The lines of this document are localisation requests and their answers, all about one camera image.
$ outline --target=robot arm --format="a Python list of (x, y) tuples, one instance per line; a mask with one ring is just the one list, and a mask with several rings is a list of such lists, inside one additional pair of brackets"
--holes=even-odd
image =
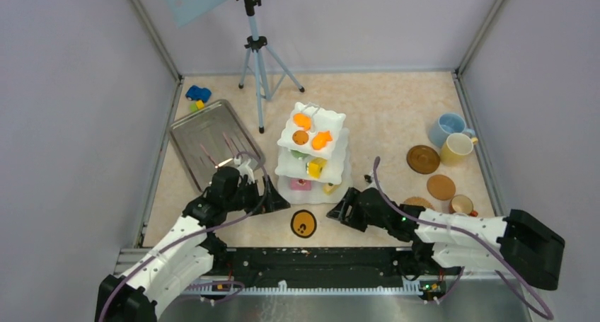
[[(216, 255), (225, 251), (225, 243), (214, 233), (203, 231), (223, 224), (231, 211), (243, 209), (248, 214), (261, 214), (290, 207), (266, 176), (262, 178), (264, 193), (259, 195), (250, 164), (239, 160), (236, 164), (238, 168), (217, 169), (206, 191), (186, 206), (167, 235), (136, 265), (119, 277), (109, 275), (102, 281), (95, 321), (99, 320), (109, 296), (125, 279), (127, 282), (109, 303), (105, 321), (157, 321), (190, 283), (213, 268)], [(190, 235), (193, 236), (178, 243)], [(146, 261), (149, 263), (138, 270)]]
[[(397, 205), (419, 220), (472, 232), (494, 248), (531, 286), (558, 288), (565, 240), (525, 211), (513, 209), (507, 217), (476, 218), (442, 214), (413, 205)], [(400, 216), (384, 201), (376, 188), (360, 192), (350, 188), (328, 214), (360, 231), (368, 225), (387, 230), (400, 241), (413, 242), (415, 257), (441, 268), (468, 267), (505, 271), (505, 266), (476, 240), (451, 229), (418, 224)]]

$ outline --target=silver tray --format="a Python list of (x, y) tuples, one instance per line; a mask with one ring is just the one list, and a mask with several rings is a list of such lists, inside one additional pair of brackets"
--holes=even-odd
[(260, 160), (250, 164), (254, 170), (265, 162), (260, 147), (227, 100), (214, 101), (174, 122), (169, 136), (185, 172), (199, 191), (210, 184), (217, 167), (233, 165), (238, 151), (258, 156)]

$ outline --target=yellow toy block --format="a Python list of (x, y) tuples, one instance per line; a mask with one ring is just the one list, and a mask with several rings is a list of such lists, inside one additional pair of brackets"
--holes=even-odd
[(190, 105), (190, 112), (193, 113), (193, 112), (199, 111), (203, 108), (204, 108), (204, 103), (202, 102), (202, 100), (195, 101), (194, 103), (192, 103), (192, 105)]
[(323, 172), (323, 168), (326, 164), (327, 161), (325, 159), (315, 158), (312, 161), (306, 163), (306, 172), (309, 176), (319, 179), (321, 177), (321, 172)]
[(339, 187), (340, 187), (340, 184), (335, 185), (332, 183), (327, 183), (327, 184), (323, 185), (323, 192), (326, 193), (327, 195), (331, 195)]

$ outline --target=green food item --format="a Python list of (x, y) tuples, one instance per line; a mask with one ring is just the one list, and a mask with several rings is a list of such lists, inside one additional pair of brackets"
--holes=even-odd
[(294, 158), (298, 158), (298, 159), (304, 159), (306, 156), (308, 156), (308, 154), (302, 153), (300, 151), (296, 151), (296, 150), (289, 150), (292, 153), (292, 156)]

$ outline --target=cup handle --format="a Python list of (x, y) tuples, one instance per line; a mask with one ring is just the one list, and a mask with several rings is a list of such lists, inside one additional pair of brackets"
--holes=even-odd
[(475, 131), (473, 131), (472, 129), (465, 129), (463, 131), (464, 134), (470, 136), (470, 137), (474, 137), (475, 136)]

